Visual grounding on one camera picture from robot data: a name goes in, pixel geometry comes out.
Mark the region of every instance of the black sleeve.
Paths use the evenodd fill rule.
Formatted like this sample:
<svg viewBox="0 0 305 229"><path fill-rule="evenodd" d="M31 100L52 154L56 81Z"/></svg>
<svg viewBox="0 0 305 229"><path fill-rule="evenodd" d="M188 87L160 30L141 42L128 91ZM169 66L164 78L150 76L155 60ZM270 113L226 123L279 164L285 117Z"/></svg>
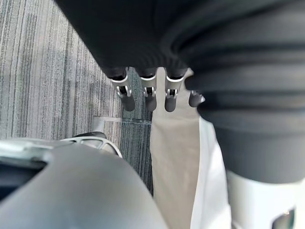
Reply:
<svg viewBox="0 0 305 229"><path fill-rule="evenodd" d="M305 1L56 0L100 67L191 67L226 169L305 177Z"/></svg>

